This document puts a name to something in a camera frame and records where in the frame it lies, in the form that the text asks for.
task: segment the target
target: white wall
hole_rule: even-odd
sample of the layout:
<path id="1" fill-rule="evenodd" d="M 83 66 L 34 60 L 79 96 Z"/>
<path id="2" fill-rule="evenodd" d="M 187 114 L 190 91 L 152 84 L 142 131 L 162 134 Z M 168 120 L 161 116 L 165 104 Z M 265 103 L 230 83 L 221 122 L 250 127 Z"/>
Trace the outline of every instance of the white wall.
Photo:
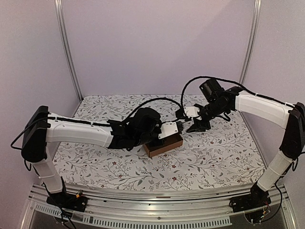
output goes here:
<path id="1" fill-rule="evenodd" d="M 15 229 L 35 180 L 10 143 L 40 105 L 71 115 L 78 104 L 53 0 L 0 1 L 0 228 Z"/>
<path id="2" fill-rule="evenodd" d="M 287 102 L 305 103 L 305 1 L 265 0 L 245 86 Z M 247 116 L 268 162 L 275 156 L 284 131 Z M 290 171 L 285 186 L 299 228 L 305 228 L 305 156 Z"/>
<path id="3" fill-rule="evenodd" d="M 84 95 L 179 94 L 198 75 L 238 80 L 253 9 L 254 0 L 63 1 Z"/>

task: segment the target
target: floral pattern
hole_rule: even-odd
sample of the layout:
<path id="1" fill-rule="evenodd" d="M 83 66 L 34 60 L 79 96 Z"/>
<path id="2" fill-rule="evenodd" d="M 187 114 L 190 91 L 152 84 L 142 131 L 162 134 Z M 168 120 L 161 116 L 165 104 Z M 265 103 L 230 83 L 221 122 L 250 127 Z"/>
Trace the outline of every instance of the floral pattern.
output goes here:
<path id="1" fill-rule="evenodd" d="M 88 96 L 75 118 L 104 121 L 122 120 L 145 100 L 179 95 Z M 201 95 L 186 95 L 185 106 L 206 104 Z M 161 114 L 162 120 L 174 119 L 177 105 L 168 101 L 147 104 Z M 100 146 L 61 143 L 54 164 L 66 182 L 89 187 L 125 190 L 165 191 L 226 187 L 255 182 L 264 165 L 249 131 L 238 112 L 231 121 L 211 121 L 204 133 L 183 132 L 183 145 L 149 158 L 141 146 L 132 151 Z M 185 130 L 191 125 L 185 123 Z"/>

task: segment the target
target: white panel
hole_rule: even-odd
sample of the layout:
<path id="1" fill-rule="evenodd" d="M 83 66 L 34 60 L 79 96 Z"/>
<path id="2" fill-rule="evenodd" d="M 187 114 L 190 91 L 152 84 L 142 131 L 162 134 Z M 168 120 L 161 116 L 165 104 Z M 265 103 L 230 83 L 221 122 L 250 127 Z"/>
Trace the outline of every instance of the white panel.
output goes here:
<path id="1" fill-rule="evenodd" d="M 283 101 L 305 103 L 305 1 L 265 0 L 245 86 Z M 268 162 L 278 152 L 284 131 L 247 115 Z M 299 228 L 305 228 L 305 156 L 290 171 L 285 186 Z"/>
<path id="2" fill-rule="evenodd" d="M 54 1 L 2 0 L 0 21 L 0 228 L 15 229 L 36 176 L 10 143 L 38 106 L 72 115 L 78 102 Z"/>
<path id="3" fill-rule="evenodd" d="M 254 0 L 63 1 L 85 96 L 179 94 L 198 75 L 238 81 L 253 9 Z"/>

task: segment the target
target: brown box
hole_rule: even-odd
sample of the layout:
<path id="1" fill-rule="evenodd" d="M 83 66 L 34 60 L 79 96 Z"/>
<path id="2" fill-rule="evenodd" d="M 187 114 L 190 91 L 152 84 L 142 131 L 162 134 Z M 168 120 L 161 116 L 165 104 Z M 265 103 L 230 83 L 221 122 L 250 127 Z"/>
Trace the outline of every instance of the brown box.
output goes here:
<path id="1" fill-rule="evenodd" d="M 169 150 L 182 146 L 183 138 L 180 134 L 174 134 L 166 138 L 162 146 L 149 147 L 148 144 L 144 144 L 143 147 L 149 157 L 156 156 L 158 154 L 165 153 Z"/>

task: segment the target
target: cardboard box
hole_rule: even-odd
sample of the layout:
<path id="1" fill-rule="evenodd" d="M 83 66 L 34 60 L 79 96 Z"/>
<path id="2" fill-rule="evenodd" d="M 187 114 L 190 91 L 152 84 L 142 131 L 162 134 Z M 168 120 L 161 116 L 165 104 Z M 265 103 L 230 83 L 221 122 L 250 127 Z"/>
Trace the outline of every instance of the cardboard box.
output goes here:
<path id="1" fill-rule="evenodd" d="M 162 146 L 150 147 L 148 144 L 144 144 L 143 147 L 149 157 L 156 156 L 158 154 L 165 153 L 169 150 L 182 146 L 183 138 L 180 134 L 174 134 L 166 138 Z"/>

